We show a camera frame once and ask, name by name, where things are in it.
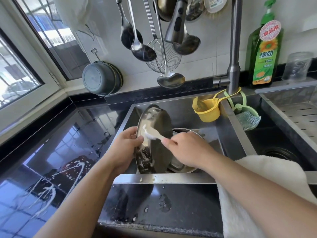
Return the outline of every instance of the granite countertop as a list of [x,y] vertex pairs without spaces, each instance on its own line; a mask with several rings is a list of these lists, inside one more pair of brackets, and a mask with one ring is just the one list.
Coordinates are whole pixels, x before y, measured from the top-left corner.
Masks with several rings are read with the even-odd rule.
[[[110,146],[131,104],[75,109],[0,176],[0,237],[31,238]],[[99,224],[223,237],[216,185],[115,184]]]

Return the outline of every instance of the spoon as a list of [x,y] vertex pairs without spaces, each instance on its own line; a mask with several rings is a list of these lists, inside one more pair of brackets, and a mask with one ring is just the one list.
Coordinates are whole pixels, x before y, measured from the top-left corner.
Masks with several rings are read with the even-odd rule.
[[[155,12],[156,12],[156,19],[158,21],[158,29],[160,32],[161,37],[163,37],[161,22],[159,19],[159,12],[158,12],[158,5],[157,0],[154,1]],[[185,77],[179,73],[171,73],[168,69],[167,62],[166,62],[166,52],[164,47],[164,38],[162,38],[162,48],[163,48],[163,57],[165,63],[165,74],[158,77],[158,84],[164,88],[178,88],[182,86],[185,82]]]
[[189,55],[197,50],[200,45],[199,37],[189,35],[186,29],[186,22],[184,24],[184,39],[182,44],[174,43],[173,48],[175,52],[180,55]]
[[[121,42],[123,46],[125,46],[127,49],[131,49],[131,45],[133,43],[134,35],[133,35],[133,27],[131,23],[129,23],[128,19],[124,15],[124,11],[122,8],[122,0],[116,0],[120,15],[121,15]],[[143,43],[143,38],[141,33],[137,30],[137,36],[140,41],[140,43]]]
[[194,21],[199,18],[205,9],[204,0],[191,0],[186,9],[186,21]]
[[127,1],[128,1],[128,5],[129,5],[129,10],[130,10],[131,20],[132,20],[132,25],[133,25],[133,32],[134,32],[134,40],[133,40],[133,43],[131,45],[132,54],[140,61],[150,62],[150,61],[156,59],[156,52],[152,48],[150,48],[149,46],[141,44],[140,41],[138,40],[137,29],[135,27],[131,0],[127,0]]

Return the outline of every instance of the hand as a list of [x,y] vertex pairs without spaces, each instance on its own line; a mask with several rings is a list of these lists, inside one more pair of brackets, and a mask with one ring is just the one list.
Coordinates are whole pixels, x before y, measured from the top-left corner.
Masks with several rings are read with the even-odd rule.
[[140,146],[144,138],[135,138],[137,127],[130,127],[122,131],[101,158],[113,167],[113,174],[118,176],[124,173],[133,159],[134,148]]
[[204,168],[205,159],[218,154],[204,139],[193,132],[181,132],[171,139],[165,138],[162,144],[181,163],[200,169]]

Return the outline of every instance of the kitchen wall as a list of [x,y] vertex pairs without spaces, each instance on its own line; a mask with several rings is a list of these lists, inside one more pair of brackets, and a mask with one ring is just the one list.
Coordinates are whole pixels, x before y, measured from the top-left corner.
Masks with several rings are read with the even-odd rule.
[[[131,0],[137,29],[143,36],[143,43],[149,43],[153,37],[145,12],[143,0]],[[265,0],[243,0],[243,15],[239,63],[244,70],[247,40],[260,25],[265,13]],[[153,18],[155,13],[152,0],[149,0]],[[317,57],[317,0],[277,0],[273,6],[275,19],[284,28],[284,39],[279,63],[285,63],[290,53],[310,51]],[[123,8],[129,19],[126,0]],[[163,35],[168,27],[161,22]],[[116,65],[124,76],[124,85],[119,92],[128,92],[141,88],[158,86],[158,73],[151,71],[146,63],[134,58],[131,51],[120,41],[121,18],[115,0],[93,0],[89,26],[96,34],[95,40],[79,33],[79,38],[91,61],[96,56],[90,52],[96,48],[98,56]],[[230,52],[231,0],[216,16],[204,15],[194,23],[186,24],[187,31],[201,39],[200,47],[191,55],[183,56],[175,71],[182,73],[186,80],[219,75],[227,72]]]

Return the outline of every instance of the dish soap bottle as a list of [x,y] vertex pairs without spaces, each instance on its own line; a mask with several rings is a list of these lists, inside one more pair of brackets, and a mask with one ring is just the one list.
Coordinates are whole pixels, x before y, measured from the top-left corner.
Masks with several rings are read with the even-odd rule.
[[262,17],[261,26],[248,39],[245,70],[248,71],[251,88],[268,86],[275,76],[283,37],[281,23],[274,20],[275,15],[271,11],[275,2],[267,0],[264,3],[267,12]]

